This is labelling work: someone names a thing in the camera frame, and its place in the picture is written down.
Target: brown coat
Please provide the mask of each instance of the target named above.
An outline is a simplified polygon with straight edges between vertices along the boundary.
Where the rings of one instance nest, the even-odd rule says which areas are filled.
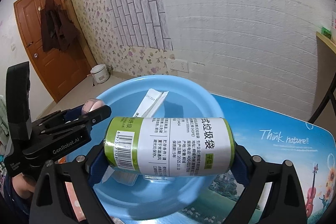
[[[65,52],[77,35],[78,30],[69,20],[66,10],[62,10],[54,0],[45,0],[45,7],[41,10],[43,51],[57,48]]]

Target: floral wallpaper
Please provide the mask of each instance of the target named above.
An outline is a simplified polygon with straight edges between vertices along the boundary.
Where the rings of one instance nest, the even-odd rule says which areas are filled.
[[[129,75],[168,74],[166,58],[172,51],[124,46],[110,24],[106,0],[72,0],[78,21],[97,63]]]

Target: blue bowl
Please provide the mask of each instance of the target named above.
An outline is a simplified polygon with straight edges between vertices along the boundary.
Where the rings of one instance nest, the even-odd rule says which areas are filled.
[[[112,115],[93,126],[88,144],[67,156],[72,161],[86,155],[93,145],[105,137],[113,117],[131,117],[150,89],[169,91],[155,117],[224,117],[215,98],[198,84],[176,76],[150,75],[120,83],[100,96],[112,109]],[[94,186],[94,190],[110,216],[121,219],[146,220],[169,215],[191,204],[202,188],[208,187],[215,176],[179,177],[171,183],[154,183],[139,176],[133,186],[109,178]]]

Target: table leg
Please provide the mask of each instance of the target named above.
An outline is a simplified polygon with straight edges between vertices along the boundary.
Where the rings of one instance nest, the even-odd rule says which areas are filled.
[[[331,104],[333,106],[333,109],[334,109],[334,112],[335,112],[335,115],[336,115],[336,99],[335,99],[335,96],[334,96],[335,89],[336,89],[336,73],[334,75],[334,78],[333,78],[333,80],[330,84],[330,87],[329,87],[327,93],[325,94],[322,102],[320,103],[318,108],[315,110],[315,112],[311,116],[311,118],[308,120],[309,123],[314,123],[316,121],[316,119],[321,115],[322,111],[324,110],[324,108],[328,104],[329,100],[331,101]]]

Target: person's hand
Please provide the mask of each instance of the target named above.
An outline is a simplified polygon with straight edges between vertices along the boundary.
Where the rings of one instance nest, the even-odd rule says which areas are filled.
[[[36,181],[21,173],[12,178],[12,184],[20,198],[28,199],[35,191]]]

